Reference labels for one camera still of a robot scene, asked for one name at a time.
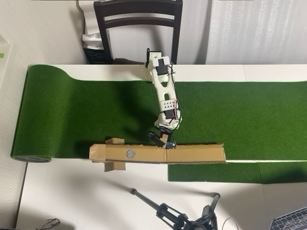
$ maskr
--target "chair backrest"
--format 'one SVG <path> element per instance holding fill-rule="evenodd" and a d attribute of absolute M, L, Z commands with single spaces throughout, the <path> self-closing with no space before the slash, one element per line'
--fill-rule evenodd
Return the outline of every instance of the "chair backrest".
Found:
<path fill-rule="evenodd" d="M 94 2 L 95 14 L 101 35 L 105 56 L 113 61 L 110 42 L 106 29 L 124 25 L 162 25 L 173 27 L 173 42 L 171 61 L 177 63 L 179 35 L 181 26 L 182 0 L 111 0 Z M 126 17 L 113 20 L 105 20 L 105 17 L 126 13 L 158 13 L 173 15 L 174 19 L 158 17 Z"/>

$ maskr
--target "tripod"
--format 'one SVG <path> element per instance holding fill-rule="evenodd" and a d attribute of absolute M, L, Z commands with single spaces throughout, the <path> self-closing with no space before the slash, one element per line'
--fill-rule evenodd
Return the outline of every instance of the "tripod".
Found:
<path fill-rule="evenodd" d="M 214 194 L 211 205 L 206 205 L 203 208 L 201 217 L 196 221 L 189 221 L 186 214 L 178 212 L 177 210 L 164 203 L 161 205 L 156 204 L 154 201 L 143 196 L 134 188 L 131 190 L 131 194 L 136 195 L 139 199 L 155 209 L 157 211 L 157 217 L 160 218 L 165 224 L 170 226 L 173 230 L 217 230 L 217 221 L 214 209 L 218 199 L 221 197 L 221 195 L 218 193 Z M 179 215 L 175 216 L 169 212 L 168 209 L 176 212 Z M 164 217 L 174 224 L 171 225 L 164 219 Z"/>

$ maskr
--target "silver coin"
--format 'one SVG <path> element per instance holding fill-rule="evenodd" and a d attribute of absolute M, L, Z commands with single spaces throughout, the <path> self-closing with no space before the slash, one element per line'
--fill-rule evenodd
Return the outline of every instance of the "silver coin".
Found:
<path fill-rule="evenodd" d="M 128 158 L 133 158 L 135 156 L 135 151 L 133 149 L 130 149 L 127 151 L 127 157 Z"/>

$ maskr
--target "white table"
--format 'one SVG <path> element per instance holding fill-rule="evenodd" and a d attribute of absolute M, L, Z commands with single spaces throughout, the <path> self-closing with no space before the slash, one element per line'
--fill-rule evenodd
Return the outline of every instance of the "white table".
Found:
<path fill-rule="evenodd" d="M 141 80 L 141 66 L 56 65 L 81 80 Z M 177 81 L 305 81 L 307 65 L 199 65 L 174 67 Z M 235 217 L 241 230 L 265 230 L 273 217 L 306 207 L 307 183 L 231 184 L 167 181 L 167 165 L 127 163 L 126 171 L 103 172 L 102 163 L 80 159 L 53 159 L 29 163 L 17 228 L 40 228 L 59 218 L 54 230 L 170 229 L 155 210 L 128 192 L 134 187 L 154 202 L 167 203 L 200 217 L 211 193 L 222 195 L 216 207 L 219 229 Z M 234 230 L 231 220 L 226 230 Z"/>

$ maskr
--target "white cable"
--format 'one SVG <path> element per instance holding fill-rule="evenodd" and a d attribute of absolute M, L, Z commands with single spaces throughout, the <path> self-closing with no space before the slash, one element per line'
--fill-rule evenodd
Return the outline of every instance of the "white cable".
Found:
<path fill-rule="evenodd" d="M 238 223 L 237 223 L 236 219 L 233 218 L 233 217 L 229 217 L 229 218 L 227 218 L 227 219 L 225 220 L 225 222 L 224 222 L 224 224 L 223 224 L 223 226 L 222 226 L 222 230 L 224 229 L 224 225 L 225 225 L 226 221 L 228 221 L 229 219 L 234 219 L 234 220 L 235 220 L 235 222 L 236 222 L 236 228 L 239 230 Z"/>

